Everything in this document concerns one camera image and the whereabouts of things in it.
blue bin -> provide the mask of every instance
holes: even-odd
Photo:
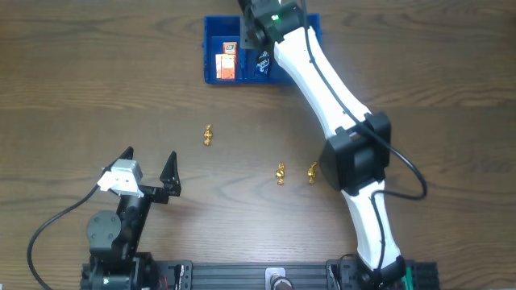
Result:
[[[216,15],[204,18],[204,78],[212,85],[236,84],[289,84],[293,83],[289,74],[277,62],[271,59],[268,77],[255,76],[256,59],[262,52],[245,50],[240,45],[239,15]],[[310,25],[314,28],[319,43],[321,42],[321,15],[309,14]],[[234,80],[217,78],[215,55],[223,53],[223,43],[238,44],[237,65]]]

gold candy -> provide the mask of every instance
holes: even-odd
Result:
[[[308,177],[310,178],[310,184],[315,183],[315,168],[317,167],[317,162],[314,162],[310,169],[308,169]]]
[[[213,132],[211,131],[211,124],[206,126],[206,130],[204,131],[204,138],[206,138],[206,140],[204,140],[204,145],[210,146],[211,139],[213,138]]]
[[[283,162],[280,162],[279,168],[276,170],[276,178],[278,185],[283,185],[283,178],[285,177],[285,165]]]

wooden surface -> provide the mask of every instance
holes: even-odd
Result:
[[[406,258],[439,263],[443,288],[516,287],[516,2],[309,1],[349,89],[385,111],[393,142],[430,183],[419,203],[387,198]],[[158,259],[326,261],[356,249],[347,205],[306,171],[324,144],[286,86],[206,85],[204,15],[235,0],[0,3],[0,284],[37,289],[27,243],[82,198],[127,146],[158,185],[178,153],[180,198],[154,205],[140,244]],[[213,124],[212,147],[202,145]],[[286,165],[285,186],[274,171]],[[399,162],[390,189],[418,190]],[[105,193],[48,227],[34,249],[56,289],[75,289],[85,225]]]

cable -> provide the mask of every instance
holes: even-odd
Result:
[[[121,154],[121,156],[119,158],[117,158],[116,160],[119,160],[119,159],[129,159],[129,160],[131,160],[133,152],[134,152],[134,149],[132,147],[128,147]],[[113,164],[116,162],[116,160],[111,162],[111,164],[109,164],[107,167],[102,169],[101,176],[103,176],[106,171],[109,171],[111,169],[111,166],[113,166]],[[65,214],[67,214],[67,213],[71,212],[72,210],[76,209],[77,207],[79,207],[83,203],[87,202],[89,200],[89,198],[92,197],[93,194],[97,191],[98,187],[99,187],[98,185],[95,185],[84,198],[82,198],[80,201],[78,201],[75,205],[72,205],[72,206],[68,207],[67,209],[63,210],[62,212],[60,212],[60,213],[56,214],[55,216],[51,217],[42,226],[40,226],[39,229],[32,235],[31,241],[29,242],[29,245],[27,247],[27,263],[29,264],[29,269],[31,269],[32,275],[38,281],[38,283],[40,283],[40,285],[43,287],[43,289],[45,289],[45,290],[52,290],[50,288],[50,286],[48,286],[43,281],[43,279],[41,279],[40,275],[35,270],[34,263],[32,262],[32,248],[34,247],[35,240],[38,238],[38,236],[40,236],[41,232],[45,228],[47,228],[47,226],[50,226],[50,224],[55,222],[57,219],[61,218]]]
[[[34,263],[32,262],[32,247],[34,246],[34,242],[35,240],[38,238],[38,236],[41,234],[41,232],[47,227],[47,226],[50,226],[50,224],[52,224],[53,222],[55,222],[58,218],[64,216],[65,214],[71,212],[72,210],[76,209],[77,207],[79,207],[79,205],[82,205],[83,203],[85,203],[86,201],[89,200],[89,198],[91,196],[93,196],[93,194],[97,191],[98,189],[98,185],[95,185],[91,191],[84,197],[82,198],[78,203],[76,203],[75,205],[72,205],[70,206],[69,208],[63,210],[62,212],[56,214],[54,217],[50,218],[48,221],[46,221],[42,226],[39,227],[39,229],[34,233],[34,235],[32,236],[31,238],[31,241],[29,242],[29,246],[27,248],[27,263],[29,264],[29,268],[31,269],[31,272],[32,272],[32,275],[34,276],[34,278],[38,281],[38,283],[40,283],[40,285],[43,287],[43,289],[45,290],[52,290],[44,281],[43,279],[41,279],[40,275],[38,274],[38,272],[35,270],[34,268]]]
[[[319,66],[317,66],[317,63],[315,62],[315,58],[314,58],[314,55],[312,54],[312,49],[311,49],[311,46],[310,46],[310,39],[308,37],[309,20],[308,20],[308,16],[307,16],[307,12],[306,12],[306,0],[301,0],[301,4],[302,4],[302,13],[303,13],[303,24],[304,24],[304,28],[305,28],[306,48],[307,48],[308,54],[310,56],[310,62],[312,64],[314,64],[315,70],[317,70],[317,73],[322,78],[322,81],[324,82],[326,87],[330,90],[330,92],[331,92],[331,94],[333,94],[333,97],[335,98],[335,100],[342,107],[344,113],[346,113],[349,116],[349,118],[351,118],[353,120],[353,122],[356,123],[356,125],[360,128],[360,130],[362,132],[364,132],[365,134],[367,134],[372,139],[374,139],[376,142],[378,142],[381,146],[385,147],[391,153],[393,153],[397,158],[399,158],[412,171],[412,173],[416,175],[416,177],[418,178],[419,182],[421,183],[422,193],[421,193],[420,196],[411,196],[411,195],[406,195],[406,194],[402,194],[402,193],[396,193],[396,192],[392,192],[392,191],[388,191],[388,190],[377,190],[374,193],[372,193],[372,195],[371,195],[371,203],[372,203],[372,207],[374,209],[374,213],[377,216],[378,224],[380,226],[380,235],[381,235],[380,261],[378,263],[377,269],[375,270],[376,273],[379,273],[380,270],[381,270],[381,266],[382,266],[383,260],[384,260],[384,256],[385,256],[385,233],[384,233],[383,223],[381,222],[380,213],[378,212],[375,196],[377,194],[383,193],[383,194],[386,194],[386,195],[390,195],[390,196],[393,196],[393,197],[399,197],[399,198],[403,198],[403,199],[407,199],[407,200],[411,200],[411,201],[420,201],[420,200],[424,199],[427,196],[427,192],[428,192],[427,182],[425,181],[425,178],[423,177],[422,173],[416,168],[416,166],[414,164],[412,164],[412,162],[410,162],[410,160],[408,160],[398,150],[396,150],[392,146],[390,146],[386,141],[384,141],[374,131],[372,131],[366,125],[364,125],[362,122],[360,122],[352,114],[352,112],[346,107],[346,105],[344,105],[344,103],[340,100],[339,95],[333,90],[333,88],[331,87],[331,85],[328,82],[328,80],[324,77],[323,72],[321,71]]]

